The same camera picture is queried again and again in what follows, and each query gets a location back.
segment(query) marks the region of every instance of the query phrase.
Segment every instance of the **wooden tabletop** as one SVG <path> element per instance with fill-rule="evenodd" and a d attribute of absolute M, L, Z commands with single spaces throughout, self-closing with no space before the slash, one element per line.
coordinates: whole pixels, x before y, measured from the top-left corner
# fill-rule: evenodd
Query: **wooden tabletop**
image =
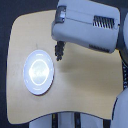
<path fill-rule="evenodd" d="M 13 24 L 7 62 L 7 114 L 12 124 L 61 111 L 77 111 L 110 119 L 116 96 L 123 90 L 118 51 L 105 54 L 67 43 L 62 61 L 51 38 L 55 11 L 19 17 Z M 31 94 L 24 83 L 25 61 L 34 50 L 46 51 L 55 68 L 47 93 Z"/>

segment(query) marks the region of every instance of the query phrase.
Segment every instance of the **white robot body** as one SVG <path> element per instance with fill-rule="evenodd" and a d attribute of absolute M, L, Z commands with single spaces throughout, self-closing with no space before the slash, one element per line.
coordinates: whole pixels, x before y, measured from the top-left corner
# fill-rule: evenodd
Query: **white robot body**
<path fill-rule="evenodd" d="M 120 25 L 117 8 L 88 0 L 60 0 L 52 37 L 101 52 L 114 52 Z"/>

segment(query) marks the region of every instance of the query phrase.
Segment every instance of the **white plate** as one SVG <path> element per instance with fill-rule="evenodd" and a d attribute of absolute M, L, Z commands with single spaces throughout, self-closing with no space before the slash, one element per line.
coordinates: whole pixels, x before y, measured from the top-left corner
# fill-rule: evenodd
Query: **white plate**
<path fill-rule="evenodd" d="M 54 66 L 51 57 L 43 50 L 32 52 L 24 65 L 23 77 L 27 89 L 35 94 L 45 93 L 51 86 Z"/>

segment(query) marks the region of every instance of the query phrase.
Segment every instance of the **black background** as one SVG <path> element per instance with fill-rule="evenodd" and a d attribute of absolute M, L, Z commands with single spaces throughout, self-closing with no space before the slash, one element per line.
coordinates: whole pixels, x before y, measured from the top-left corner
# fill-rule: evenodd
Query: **black background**
<path fill-rule="evenodd" d="M 128 8 L 128 0 L 93 0 L 118 8 Z M 27 124 L 11 125 L 7 120 L 6 69 L 12 24 L 21 15 L 56 9 L 58 0 L 0 0 L 0 128 L 28 128 Z"/>

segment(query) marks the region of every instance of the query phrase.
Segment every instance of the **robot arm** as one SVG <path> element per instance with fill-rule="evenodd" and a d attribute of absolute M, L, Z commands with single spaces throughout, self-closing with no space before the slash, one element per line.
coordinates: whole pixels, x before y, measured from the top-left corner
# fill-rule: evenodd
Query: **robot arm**
<path fill-rule="evenodd" d="M 127 13 L 124 17 L 125 29 L 120 27 L 117 8 L 88 0 L 60 0 L 52 24 L 52 38 L 58 42 L 55 48 L 57 60 L 62 59 L 65 42 L 106 53 L 115 49 L 124 51 L 124 47 L 128 47 Z M 120 34 L 123 36 L 121 41 L 118 41 L 119 33 L 123 33 Z"/>

